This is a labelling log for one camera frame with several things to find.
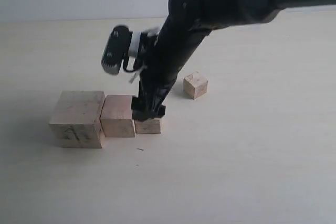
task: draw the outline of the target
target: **light wood block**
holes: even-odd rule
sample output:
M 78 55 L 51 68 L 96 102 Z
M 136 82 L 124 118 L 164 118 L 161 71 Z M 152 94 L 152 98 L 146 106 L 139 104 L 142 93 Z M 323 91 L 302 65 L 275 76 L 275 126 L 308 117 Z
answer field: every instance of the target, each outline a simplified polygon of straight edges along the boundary
M 135 121 L 135 132 L 138 134 L 161 134 L 161 119 Z
M 63 91 L 49 121 L 61 147 L 102 148 L 103 91 Z
M 135 137 L 131 95 L 108 95 L 100 122 L 106 137 Z
M 208 80 L 199 72 L 186 76 L 183 80 L 183 90 L 192 98 L 197 99 L 207 92 Z

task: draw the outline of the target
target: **black robotic arm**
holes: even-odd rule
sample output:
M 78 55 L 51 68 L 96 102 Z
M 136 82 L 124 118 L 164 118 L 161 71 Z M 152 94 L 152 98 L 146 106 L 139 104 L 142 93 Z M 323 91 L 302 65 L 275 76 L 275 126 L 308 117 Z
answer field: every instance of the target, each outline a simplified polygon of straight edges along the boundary
M 169 15 L 160 32 L 134 33 L 114 28 L 102 58 L 105 72 L 140 75 L 139 94 L 133 97 L 133 118 L 145 121 L 165 115 L 162 105 L 178 73 L 204 38 L 214 30 L 271 22 L 285 8 L 333 5 L 336 0 L 169 0 Z M 134 57 L 132 70 L 127 69 Z

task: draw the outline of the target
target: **table surface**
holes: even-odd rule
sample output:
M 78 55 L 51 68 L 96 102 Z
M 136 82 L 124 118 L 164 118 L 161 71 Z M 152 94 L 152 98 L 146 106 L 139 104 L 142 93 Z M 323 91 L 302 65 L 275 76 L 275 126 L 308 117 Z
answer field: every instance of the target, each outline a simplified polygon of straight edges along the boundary
M 129 74 L 102 71 L 107 38 L 164 19 L 0 24 L 0 222 L 335 223 L 335 17 L 213 32 L 165 101 L 162 134 L 102 150 L 56 146 L 59 95 L 136 94 Z M 194 71 L 208 93 L 190 100 L 182 81 Z

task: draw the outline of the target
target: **wooden cube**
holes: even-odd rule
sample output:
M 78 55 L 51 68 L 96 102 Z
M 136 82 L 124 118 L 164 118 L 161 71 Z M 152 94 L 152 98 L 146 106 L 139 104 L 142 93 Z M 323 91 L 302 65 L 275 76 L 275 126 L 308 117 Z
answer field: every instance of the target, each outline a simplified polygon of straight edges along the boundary
M 197 99 L 207 92 L 208 81 L 199 72 L 194 72 L 183 80 L 183 90 L 192 98 Z
M 63 91 L 49 126 L 64 148 L 102 148 L 103 91 Z
M 106 137 L 135 137 L 131 95 L 108 95 L 100 122 Z
M 135 121 L 135 132 L 138 134 L 161 134 L 161 119 Z

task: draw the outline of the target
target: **large wooden block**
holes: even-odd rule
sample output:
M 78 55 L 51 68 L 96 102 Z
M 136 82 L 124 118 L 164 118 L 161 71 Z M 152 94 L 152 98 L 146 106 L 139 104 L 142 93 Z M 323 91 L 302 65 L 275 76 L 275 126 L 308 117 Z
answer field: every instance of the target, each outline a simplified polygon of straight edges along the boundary
M 102 148 L 103 91 L 63 91 L 49 121 L 61 147 Z
M 207 92 L 208 81 L 199 72 L 186 76 L 183 80 L 183 90 L 192 98 L 197 99 Z
M 138 134 L 161 134 L 161 119 L 135 121 L 135 132 Z
M 100 122 L 106 137 L 135 137 L 131 95 L 108 95 Z

